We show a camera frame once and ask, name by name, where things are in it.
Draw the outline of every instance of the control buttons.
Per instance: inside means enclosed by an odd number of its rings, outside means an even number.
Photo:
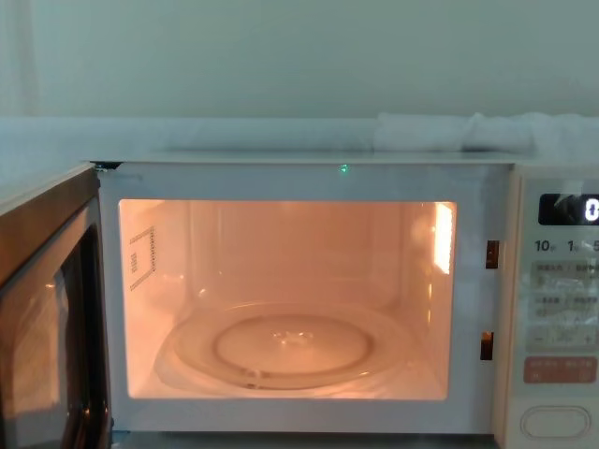
[[[579,326],[599,320],[599,296],[563,293],[536,295],[529,302],[529,321]]]
[[[597,380],[596,357],[526,357],[525,384],[594,384]]]
[[[591,428],[591,416],[582,407],[534,407],[520,421],[520,429],[533,440],[577,440]]]
[[[553,351],[596,352],[597,324],[531,326],[526,332],[526,349],[531,353]]]
[[[599,280],[599,263],[586,260],[545,260],[533,262],[531,287],[586,289]]]

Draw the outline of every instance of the microwave door window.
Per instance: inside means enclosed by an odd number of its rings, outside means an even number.
[[[96,244],[90,229],[53,275],[32,282],[24,270],[0,291],[2,449],[86,447],[97,440],[106,385],[96,382],[103,368],[92,358],[101,355],[90,349],[95,311],[84,309],[96,299],[88,279]]]
[[[0,376],[7,447],[63,439],[68,420],[68,299],[61,272],[0,309]]]

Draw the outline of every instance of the white wall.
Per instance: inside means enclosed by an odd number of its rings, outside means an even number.
[[[0,0],[0,116],[37,112],[29,7],[28,1]]]
[[[597,0],[27,1],[25,113],[599,115]]]

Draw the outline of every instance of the microwave door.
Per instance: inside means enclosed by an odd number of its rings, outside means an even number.
[[[96,193],[88,170],[0,215],[2,448],[109,445]]]

